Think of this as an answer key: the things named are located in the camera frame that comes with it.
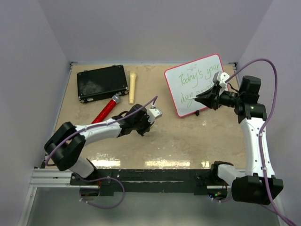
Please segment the pink framed whiteboard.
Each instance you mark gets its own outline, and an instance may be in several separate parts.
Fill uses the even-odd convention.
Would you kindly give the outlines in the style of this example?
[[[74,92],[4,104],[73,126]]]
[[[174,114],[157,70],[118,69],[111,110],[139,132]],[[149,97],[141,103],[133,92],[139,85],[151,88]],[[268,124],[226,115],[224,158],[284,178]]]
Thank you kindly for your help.
[[[210,89],[214,85],[214,74],[219,71],[223,71],[223,66],[218,54],[174,66],[165,71],[167,86],[179,117],[206,108],[205,105],[188,98]]]

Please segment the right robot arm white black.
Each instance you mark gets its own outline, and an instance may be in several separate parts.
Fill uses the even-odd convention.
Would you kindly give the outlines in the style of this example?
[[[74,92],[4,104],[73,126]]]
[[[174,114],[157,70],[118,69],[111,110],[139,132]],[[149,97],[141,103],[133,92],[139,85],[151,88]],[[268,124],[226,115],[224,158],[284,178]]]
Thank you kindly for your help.
[[[217,110],[221,106],[234,108],[243,131],[247,164],[244,173],[233,164],[215,161],[211,166],[210,181],[215,185],[226,182],[231,186],[232,198],[237,202],[269,205],[283,190],[283,180],[277,179],[272,168],[266,140],[266,108],[258,103],[261,80],[244,76],[239,90],[228,91],[229,75],[217,72],[213,86],[198,94],[195,101]]]

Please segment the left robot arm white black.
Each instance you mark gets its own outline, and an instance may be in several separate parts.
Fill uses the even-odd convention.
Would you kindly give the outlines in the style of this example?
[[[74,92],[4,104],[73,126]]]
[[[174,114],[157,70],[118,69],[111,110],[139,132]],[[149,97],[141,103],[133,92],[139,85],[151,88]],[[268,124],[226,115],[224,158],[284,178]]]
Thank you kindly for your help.
[[[161,116],[161,110],[154,106],[147,109],[135,104],[124,117],[119,114],[86,126],[65,122],[46,142],[44,150],[60,171],[70,170],[87,185],[92,185],[97,181],[97,169],[90,160],[80,157],[83,148],[103,139],[128,135],[132,131],[143,136]]]

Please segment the cream toy microphone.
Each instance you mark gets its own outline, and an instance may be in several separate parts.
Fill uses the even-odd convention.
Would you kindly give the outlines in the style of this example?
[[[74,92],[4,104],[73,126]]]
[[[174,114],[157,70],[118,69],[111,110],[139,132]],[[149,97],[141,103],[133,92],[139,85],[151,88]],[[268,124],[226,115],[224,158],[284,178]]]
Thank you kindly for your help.
[[[130,78],[129,104],[133,105],[135,101],[135,84],[136,84],[137,74],[135,72],[130,72],[129,78]]]

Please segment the black hard case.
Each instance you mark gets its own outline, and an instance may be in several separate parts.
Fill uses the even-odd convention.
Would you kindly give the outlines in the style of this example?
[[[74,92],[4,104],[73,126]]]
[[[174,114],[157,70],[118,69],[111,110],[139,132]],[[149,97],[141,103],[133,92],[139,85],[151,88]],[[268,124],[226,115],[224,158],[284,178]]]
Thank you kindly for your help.
[[[79,101],[85,104],[108,99],[115,94],[127,95],[129,86],[124,66],[112,65],[77,73],[77,91]]]

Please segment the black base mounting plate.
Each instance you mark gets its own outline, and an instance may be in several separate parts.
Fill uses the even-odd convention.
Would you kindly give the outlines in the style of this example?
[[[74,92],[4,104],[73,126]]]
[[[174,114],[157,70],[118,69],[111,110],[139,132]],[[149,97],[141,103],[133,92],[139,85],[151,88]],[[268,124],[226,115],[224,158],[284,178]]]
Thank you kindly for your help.
[[[99,169],[81,180],[72,173],[70,184],[84,196],[113,196],[115,193],[191,193],[213,195],[229,188],[209,169]]]

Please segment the aluminium frame rail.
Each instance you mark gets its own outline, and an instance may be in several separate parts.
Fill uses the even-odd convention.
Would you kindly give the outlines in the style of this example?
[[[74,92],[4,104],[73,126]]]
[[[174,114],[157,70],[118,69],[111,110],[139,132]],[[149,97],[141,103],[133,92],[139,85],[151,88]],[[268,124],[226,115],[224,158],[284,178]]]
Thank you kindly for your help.
[[[65,93],[67,91],[68,83],[70,80],[70,76],[72,73],[72,69],[75,65],[77,65],[78,62],[70,62],[69,63],[69,71],[68,71],[68,76],[67,80],[63,86],[63,94],[60,98],[59,101],[59,108],[56,111],[56,117],[55,117],[55,122],[53,124],[51,132],[55,131],[59,115],[61,112],[61,108],[63,105],[63,100],[65,97]],[[69,188],[71,187],[69,182],[68,182],[68,177],[70,177],[71,172],[70,171],[64,171],[60,172],[57,169],[45,169],[45,168],[34,168],[33,173],[31,176],[31,180],[29,183],[29,189],[28,193],[26,195],[25,203],[22,209],[22,213],[20,216],[20,219],[18,221],[17,226],[27,226],[30,218],[30,214],[32,211],[32,207],[34,204],[34,201],[36,199],[36,194],[38,188]]]

